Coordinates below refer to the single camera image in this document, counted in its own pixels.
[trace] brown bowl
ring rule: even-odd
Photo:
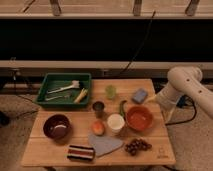
[[[54,140],[65,137],[71,129],[69,119],[61,114],[51,116],[44,123],[44,134]]]
[[[126,113],[126,123],[130,128],[144,131],[153,122],[153,115],[145,106],[134,106]]]

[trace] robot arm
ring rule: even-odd
[[[213,119],[213,93],[201,83],[202,72],[197,67],[174,67],[168,72],[168,83],[156,95],[165,122],[168,122],[179,99],[186,94]]]

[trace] sponge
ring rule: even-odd
[[[144,89],[140,88],[133,94],[132,100],[137,104],[141,104],[146,99],[147,95],[148,93]]]

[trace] dark backdrop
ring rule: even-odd
[[[0,59],[128,61],[149,20],[0,20]],[[213,61],[213,20],[153,20],[137,61]]]

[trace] orange bowl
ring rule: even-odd
[[[144,131],[153,122],[153,115],[145,106],[134,106],[126,113],[126,123],[130,128],[137,131]]]

